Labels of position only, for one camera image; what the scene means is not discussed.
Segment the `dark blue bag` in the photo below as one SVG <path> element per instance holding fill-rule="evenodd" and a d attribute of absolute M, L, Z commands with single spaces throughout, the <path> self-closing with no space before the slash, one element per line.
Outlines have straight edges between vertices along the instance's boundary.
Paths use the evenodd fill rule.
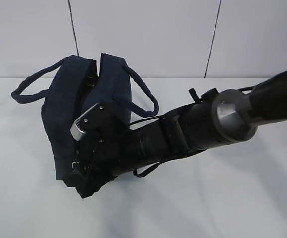
<path fill-rule="evenodd" d="M 31 83 L 57 68 L 49 89 L 34 95 L 21 95 Z M 129 76 L 153 101 L 154 111 L 147 112 L 132 103 Z M 96 60 L 69 56 L 26 78 L 11 96 L 22 104 L 45 98 L 42 121 L 54 155 L 56 179 L 63 180 L 70 187 L 84 183 L 83 175 L 76 173 L 73 166 L 80 154 L 80 142 L 70 134 L 71 125 L 84 111 L 96 103 L 112 103 L 116 116 L 125 125 L 130 123 L 131 111 L 144 118 L 155 116 L 159 111 L 156 98 L 138 74 L 123 58 L 108 54 L 101 56 L 99 77 Z"/>

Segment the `bag handle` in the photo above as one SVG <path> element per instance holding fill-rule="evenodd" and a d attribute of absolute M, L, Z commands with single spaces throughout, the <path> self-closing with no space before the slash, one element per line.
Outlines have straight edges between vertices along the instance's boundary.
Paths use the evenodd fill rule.
<path fill-rule="evenodd" d="M 32 103 L 32 102 L 37 101 L 41 98 L 47 97 L 49 95 L 49 89 L 44 89 L 41 92 L 38 92 L 38 93 L 32 94 L 32 95 L 20 95 L 20 94 L 24 91 L 24 89 L 26 89 L 30 84 L 32 84 L 38 78 L 40 78 L 44 74 L 52 72 L 53 70 L 60 67 L 65 60 L 66 60 L 66 57 L 61 59 L 56 64 L 54 64 L 48 68 L 45 68 L 45 69 L 35 73 L 32 76 L 27 77 L 22 83 L 20 83 L 19 87 L 11 93 L 11 97 L 13 99 L 15 99 L 18 103 L 21 103 L 21 104 Z"/>
<path fill-rule="evenodd" d="M 133 71 L 131 68 L 129 68 L 127 65 L 123 66 L 123 69 L 130 75 L 130 77 L 135 81 L 135 83 L 143 90 L 143 92 L 152 100 L 154 105 L 153 111 L 146 111 L 141 107 L 138 107 L 133 102 L 119 96 L 118 94 L 113 95 L 113 99 L 118 101 L 119 103 L 123 104 L 125 107 L 129 108 L 131 111 L 136 113 L 137 115 L 141 116 L 142 118 L 149 118 L 153 117 L 158 114 L 159 112 L 159 104 L 157 99 L 152 95 L 147 85 L 144 83 L 142 78 Z"/>
<path fill-rule="evenodd" d="M 158 168 L 159 165 L 161 165 L 161 164 L 162 164 L 162 162 L 156 163 L 156 164 L 150 166 L 145 171 L 141 172 L 140 174 L 138 174 L 137 169 L 135 169 L 135 170 L 133 170 L 133 175 L 135 175 L 138 178 L 146 177 L 148 174 L 150 174 L 152 171 L 154 171 L 156 168 Z"/>

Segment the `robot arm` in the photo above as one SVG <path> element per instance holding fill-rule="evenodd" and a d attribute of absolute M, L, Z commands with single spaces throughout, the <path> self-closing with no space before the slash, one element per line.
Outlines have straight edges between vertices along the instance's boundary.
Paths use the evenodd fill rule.
<path fill-rule="evenodd" d="M 247 141 L 257 127 L 287 120 L 287 71 L 254 87 L 221 93 L 211 89 L 201 98 L 193 89 L 190 94 L 194 103 L 136 130 L 123 125 L 109 104 L 98 104 L 82 115 L 79 126 L 87 133 L 96 131 L 98 146 L 85 171 L 92 176 L 86 186 L 77 188 L 81 196 L 91 196 L 108 182 L 98 186 L 95 168 L 97 177 L 101 173 L 114 178 L 129 171 L 137 175 L 138 168 L 157 163 L 154 169 L 159 163 Z M 92 126 L 85 122 L 95 120 Z"/>

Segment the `black cable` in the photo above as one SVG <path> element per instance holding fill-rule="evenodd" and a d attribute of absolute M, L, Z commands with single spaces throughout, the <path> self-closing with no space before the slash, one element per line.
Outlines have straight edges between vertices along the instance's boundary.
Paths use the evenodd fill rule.
<path fill-rule="evenodd" d="M 145 119 L 142 119 L 142 120 L 137 120 L 137 121 L 134 121 L 134 122 L 130 123 L 128 126 L 135 125 L 135 124 L 138 124 L 138 123 L 141 123 L 141 122 L 144 122 L 144 121 L 148 121 L 148 120 L 159 119 L 159 118 L 162 118 L 162 117 L 163 117 L 163 115 L 159 115 L 159 116 L 155 116 L 155 117 L 151 117 L 151 118 L 145 118 Z"/>
<path fill-rule="evenodd" d="M 254 86 L 251 86 L 251 87 L 246 87 L 246 88 L 240 88 L 239 91 L 241 92 L 245 92 L 245 91 L 252 91 L 254 88 Z"/>

